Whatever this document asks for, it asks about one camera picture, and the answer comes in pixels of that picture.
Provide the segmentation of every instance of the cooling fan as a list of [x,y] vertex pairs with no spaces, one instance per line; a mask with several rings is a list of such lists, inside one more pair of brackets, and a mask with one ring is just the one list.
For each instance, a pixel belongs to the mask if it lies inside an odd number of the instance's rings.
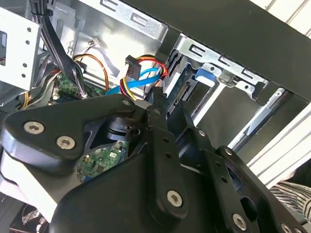
[[10,225],[10,233],[47,233],[49,223],[33,206],[24,204]]

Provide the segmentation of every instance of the white wall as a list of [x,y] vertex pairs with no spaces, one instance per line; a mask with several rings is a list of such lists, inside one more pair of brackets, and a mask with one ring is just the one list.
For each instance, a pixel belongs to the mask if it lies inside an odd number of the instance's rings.
[[311,0],[251,0],[311,38]]

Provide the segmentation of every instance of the green circuit board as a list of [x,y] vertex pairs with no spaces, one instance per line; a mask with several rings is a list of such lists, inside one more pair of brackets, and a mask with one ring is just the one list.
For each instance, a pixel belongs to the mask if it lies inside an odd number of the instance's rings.
[[127,143],[118,141],[113,147],[97,149],[83,156],[77,165],[81,182],[87,182],[125,159]]
[[[77,99],[81,99],[80,91],[78,87],[74,85],[71,81],[69,81],[63,74],[61,74],[61,78],[57,80],[59,92],[66,93],[69,96],[75,97]],[[96,87],[87,86],[88,92],[96,92],[98,95],[104,95],[105,91]]]
[[[55,104],[81,99],[81,94],[76,85],[69,81],[63,74],[56,81],[56,89],[59,97]],[[105,91],[94,86],[86,85],[88,93],[104,95]],[[110,148],[97,149],[88,155],[84,155],[77,164],[77,176],[81,182],[86,182],[104,171],[112,168],[125,159],[127,143],[118,141]]]

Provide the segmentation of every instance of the wire connector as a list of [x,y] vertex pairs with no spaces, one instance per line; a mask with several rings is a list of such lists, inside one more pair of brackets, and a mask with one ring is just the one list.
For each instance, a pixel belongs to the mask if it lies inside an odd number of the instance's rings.
[[138,81],[140,77],[141,65],[131,55],[127,56],[127,58],[125,59],[125,63],[129,66],[126,77],[135,79],[136,81]]

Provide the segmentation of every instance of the silver screw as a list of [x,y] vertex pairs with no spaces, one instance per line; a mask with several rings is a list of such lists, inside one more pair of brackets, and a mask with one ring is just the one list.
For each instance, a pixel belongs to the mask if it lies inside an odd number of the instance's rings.
[[285,233],[292,233],[292,230],[285,223],[282,223],[281,227]]
[[175,207],[180,207],[183,203],[183,200],[179,193],[174,190],[170,190],[167,192],[167,200]]
[[127,106],[130,106],[131,105],[131,103],[129,102],[129,101],[127,101],[127,100],[123,100],[122,101],[125,105],[127,105]]
[[203,137],[206,136],[206,134],[205,134],[202,130],[199,130],[199,134],[200,134],[201,136],[203,136]]
[[228,148],[225,149],[225,152],[226,152],[228,155],[232,155],[231,150],[229,150]]
[[44,126],[37,121],[29,121],[24,124],[24,130],[31,134],[39,134],[44,131]]
[[57,145],[64,150],[71,150],[76,145],[76,142],[68,136],[61,136],[56,141]]
[[232,219],[234,224],[237,225],[238,228],[240,228],[242,231],[246,231],[246,222],[240,215],[234,214],[232,216]]
[[295,227],[295,231],[296,231],[296,233],[302,233],[302,231],[299,230],[297,227]]
[[158,114],[158,115],[161,114],[160,110],[158,110],[157,108],[154,109],[154,112],[155,112],[156,114]]

